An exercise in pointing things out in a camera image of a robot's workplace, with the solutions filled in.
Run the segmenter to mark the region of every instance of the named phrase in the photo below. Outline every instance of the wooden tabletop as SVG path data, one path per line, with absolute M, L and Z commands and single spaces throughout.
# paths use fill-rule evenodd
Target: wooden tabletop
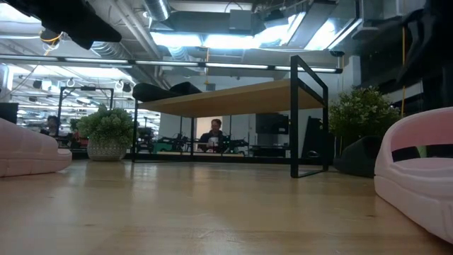
M 139 104 L 139 108 L 183 117 L 212 117 L 247 113 L 274 113 L 289 110 L 289 80 L 269 81 L 167 98 Z M 323 105 L 299 89 L 299 108 L 322 108 Z

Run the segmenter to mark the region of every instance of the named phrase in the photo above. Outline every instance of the computer monitor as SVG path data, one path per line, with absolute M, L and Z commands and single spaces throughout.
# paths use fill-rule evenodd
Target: computer monitor
M 0 103 L 0 118 L 17 124 L 18 103 Z

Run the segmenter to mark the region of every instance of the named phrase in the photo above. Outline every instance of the potted plant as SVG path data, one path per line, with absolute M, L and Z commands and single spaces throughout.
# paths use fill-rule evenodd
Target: potted plant
M 329 109 L 330 129 L 340 140 L 341 151 L 334 167 L 372 178 L 382 138 L 399 118 L 399 110 L 374 88 L 340 93 Z
M 329 106 L 329 128 L 341 138 L 343 148 L 362 137 L 383 137 L 399 119 L 399 109 L 372 87 L 339 93 Z
M 101 105 L 96 113 L 77 123 L 80 136 L 88 137 L 88 156 L 96 161 L 117 161 L 132 144 L 134 123 L 123 109 L 108 110 Z

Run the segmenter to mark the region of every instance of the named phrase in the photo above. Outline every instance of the black planter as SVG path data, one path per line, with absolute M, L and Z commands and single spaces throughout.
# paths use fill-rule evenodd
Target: black planter
M 381 137 L 363 137 L 347 146 L 341 156 L 333 160 L 333 166 L 344 174 L 373 178 L 381 143 Z

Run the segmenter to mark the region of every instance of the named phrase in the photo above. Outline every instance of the black speaker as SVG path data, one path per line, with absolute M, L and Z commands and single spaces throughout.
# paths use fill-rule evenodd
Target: black speaker
M 33 88 L 35 89 L 41 89 L 42 88 L 42 81 L 35 80 L 33 82 Z

